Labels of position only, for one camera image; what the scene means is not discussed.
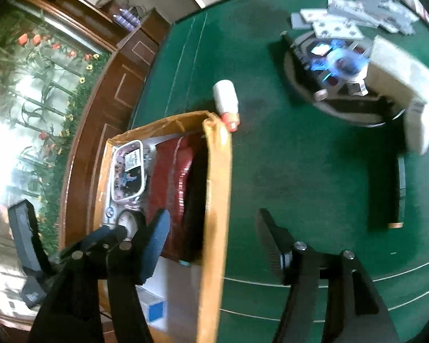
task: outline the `orange flower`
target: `orange flower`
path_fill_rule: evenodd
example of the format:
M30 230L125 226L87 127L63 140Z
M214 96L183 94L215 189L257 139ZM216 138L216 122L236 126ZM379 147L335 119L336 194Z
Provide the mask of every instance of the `orange flower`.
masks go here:
M25 45L28 40L29 36L27 36L27 34L25 33L20 38L18 38L17 42L19 43L19 45Z
M37 46L40 44L40 42L41 42L41 36L40 35L33 36L33 45Z

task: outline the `white line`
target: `white line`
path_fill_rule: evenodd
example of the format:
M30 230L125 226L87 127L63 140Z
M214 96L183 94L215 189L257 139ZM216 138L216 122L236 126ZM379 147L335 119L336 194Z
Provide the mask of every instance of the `white line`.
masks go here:
M402 275L408 274L409 272L416 271L417 269L420 269L420 268L425 267L427 265L429 265L429 262L421 264L420 266L412 268L412 269L409 269L407 271L403 271L403 272L401 272L399 274L395 274L395 275L391 275L391 276L386 276L386 277L382 277L382 278L376 278L376 279L373 280L373 282L383 281L383 280L387 280L389 278L393 278L393 277L397 277L397 276L402 276ZM239 279L230 278L230 277L224 277L224 279L225 280L229 280L229 281L241 282L241 283L244 283L244 284L261 285L261 286L273 286L273 287L276 287L276 288L290 288L291 287L289 285L267 284L267 283L262 283L262 282L239 280ZM327 288L328 286L327 285L319 285L318 287L319 288Z
M422 298L422 297L424 297L425 295L428 295L428 294L429 294L429 290L427 292L425 292L424 294L421 294L420 296L417 296L416 298L414 298L412 300L409 300L408 302L399 304L398 306L394 306L394 307L388 308L388 311L395 310L396 308L399 308L399 307L403 307L403 306L407 305L408 303L414 302L415 300L418 300L419 298Z
M429 294L429 290L428 290L427 292L425 292L425 293L423 293L423 294L421 294L421 295L417 296L416 298L413 298L412 300L409 300L408 302L405 302L405 303L399 304L398 306L394 306L394 307L388 308L388 311L390 311L390 310L395 310L396 308L400 308L400 307L406 306L407 304L412 303L412 302L415 302L416 300L418 300L418 299L420 299L420 298L422 298L422 297L424 297L424 296L426 296L426 295L428 295L428 294ZM252 317L252 318L259 318L259 319L261 319L261 320L279 321L279 319L275 319L275 318L261 317L261 316L256 316L256 315L247 315L246 313L234 312L234 311L231 311L231 310L225 310L225 309L222 309L222 308L220 308L220 310L222 310L222 311L224 311L224 312L233 313L233 314L235 314L235 315L246 316L246 317ZM314 320L313 322L314 322L314 323L323 323L323 322L326 322L326 320Z
M191 35L192 26L194 25L194 21L195 21L195 18L192 18L191 28L189 29L188 35L186 36L186 41L184 42L184 45L183 45L183 49L181 50L180 60L178 61L178 65L176 66L175 76L173 76L172 87L170 88L170 94L168 95L167 107L165 107L164 117L167 116L168 106L170 104L170 99L172 98L173 87L175 86L175 82L176 82L176 76L178 74L178 70L180 69L181 59L183 58L184 49L186 49L186 45L188 43L189 36Z
M204 25L202 26L202 30L200 31L200 37L198 38L197 49L195 51L195 56L194 56L194 62L192 62L191 77L189 78L189 86L188 86L188 91L186 93L186 104L184 105L184 111L185 112L188 111L188 97L189 97L189 91L191 91L192 75L194 74L195 62L197 61L198 47L200 46L200 41L202 40L202 35L204 34L205 23L207 22L207 17L208 17L208 13L205 13Z

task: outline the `white label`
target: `white label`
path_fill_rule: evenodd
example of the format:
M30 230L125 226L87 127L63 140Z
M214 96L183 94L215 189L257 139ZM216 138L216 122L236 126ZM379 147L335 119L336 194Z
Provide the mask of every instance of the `white label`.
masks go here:
M136 149L125 155L125 172L141 166L140 149Z

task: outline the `pile of playing cards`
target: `pile of playing cards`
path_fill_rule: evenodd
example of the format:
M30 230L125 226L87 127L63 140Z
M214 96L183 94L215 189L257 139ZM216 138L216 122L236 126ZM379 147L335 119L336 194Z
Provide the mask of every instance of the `pile of playing cards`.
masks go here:
M293 29L311 29L318 38L361 40L358 26L382 27L389 33L414 34L419 18L398 0L328 0L327 9L302 9L292 13Z

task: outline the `green table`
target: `green table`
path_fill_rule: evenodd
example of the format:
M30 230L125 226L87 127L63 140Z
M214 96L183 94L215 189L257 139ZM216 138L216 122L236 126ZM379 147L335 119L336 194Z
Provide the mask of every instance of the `green table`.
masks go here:
M132 127L197 109L215 110L212 87L235 84L241 125L233 134L233 171L220 343L271 342L288 288L278 285L256 237L268 208L296 240L321 252L352 249L375 283L402 341L429 319L429 150L406 157L405 226L385 229L392 202L388 135L347 124L300 100L283 74L280 32L303 8L327 0L226 0L172 27L146 81ZM429 28L380 34L429 66ZM290 31L297 37L304 31ZM313 341L321 335L321 287Z

